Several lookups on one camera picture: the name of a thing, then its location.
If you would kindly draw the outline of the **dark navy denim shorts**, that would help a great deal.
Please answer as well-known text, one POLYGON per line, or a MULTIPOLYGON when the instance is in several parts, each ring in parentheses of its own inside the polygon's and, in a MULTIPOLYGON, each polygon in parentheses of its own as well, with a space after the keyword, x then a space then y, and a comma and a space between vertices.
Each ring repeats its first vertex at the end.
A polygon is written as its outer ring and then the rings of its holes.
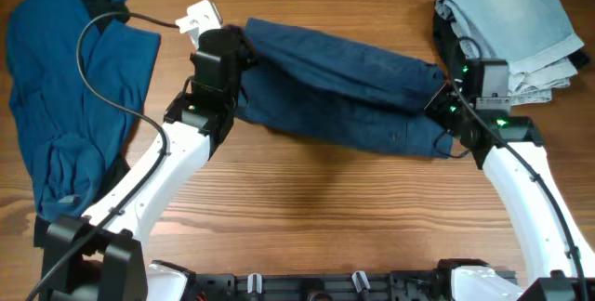
POLYGON ((424 114, 443 85, 437 65, 256 18, 244 32, 258 63, 242 75, 238 118, 384 154, 443 158, 452 149, 424 114))

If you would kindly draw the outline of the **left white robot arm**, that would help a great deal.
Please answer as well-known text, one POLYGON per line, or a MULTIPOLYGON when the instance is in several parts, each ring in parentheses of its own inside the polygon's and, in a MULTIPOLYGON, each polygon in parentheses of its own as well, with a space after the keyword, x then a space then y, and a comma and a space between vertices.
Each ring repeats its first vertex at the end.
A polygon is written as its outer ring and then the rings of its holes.
POLYGON ((201 300, 194 272, 164 261, 147 264, 143 246, 181 186, 231 131, 243 71, 256 62, 238 27, 217 6, 188 7, 175 27, 190 36, 194 73, 164 114, 157 137, 138 162, 79 217, 49 225, 42 277, 31 300, 201 300))

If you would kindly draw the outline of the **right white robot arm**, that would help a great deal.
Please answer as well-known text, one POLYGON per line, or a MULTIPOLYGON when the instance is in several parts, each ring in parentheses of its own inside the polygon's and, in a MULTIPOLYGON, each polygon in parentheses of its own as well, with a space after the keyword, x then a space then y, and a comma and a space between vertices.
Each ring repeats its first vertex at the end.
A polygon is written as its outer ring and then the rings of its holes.
POLYGON ((446 271, 451 300, 591 300, 594 252, 551 175, 532 121, 502 111, 476 113, 459 89, 443 85, 424 110, 459 138, 505 205, 522 250, 526 288, 484 264, 446 271))

